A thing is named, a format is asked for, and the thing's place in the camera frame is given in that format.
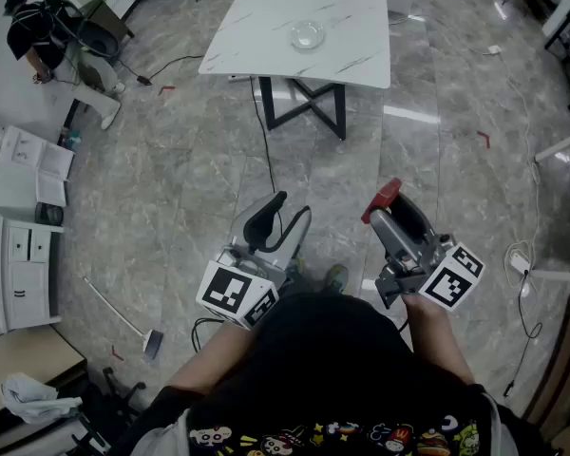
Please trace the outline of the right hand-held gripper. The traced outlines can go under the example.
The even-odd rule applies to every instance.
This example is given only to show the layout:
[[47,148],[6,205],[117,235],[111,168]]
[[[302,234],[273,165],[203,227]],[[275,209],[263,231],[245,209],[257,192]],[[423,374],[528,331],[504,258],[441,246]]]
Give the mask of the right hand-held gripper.
[[385,248],[375,281],[386,308],[404,295],[423,295],[453,311],[479,284],[485,265],[451,234],[435,236],[427,216],[399,192],[388,209],[370,211],[370,226]]

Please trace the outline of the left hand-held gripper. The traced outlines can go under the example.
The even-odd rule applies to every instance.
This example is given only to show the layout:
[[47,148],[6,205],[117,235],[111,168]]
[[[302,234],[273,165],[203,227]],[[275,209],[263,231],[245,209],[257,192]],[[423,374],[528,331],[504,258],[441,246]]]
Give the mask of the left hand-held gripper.
[[312,222],[309,206],[299,210],[273,246],[268,239],[287,198],[269,194],[234,220],[226,245],[205,269],[196,301],[210,313],[250,330],[276,305],[287,268]]

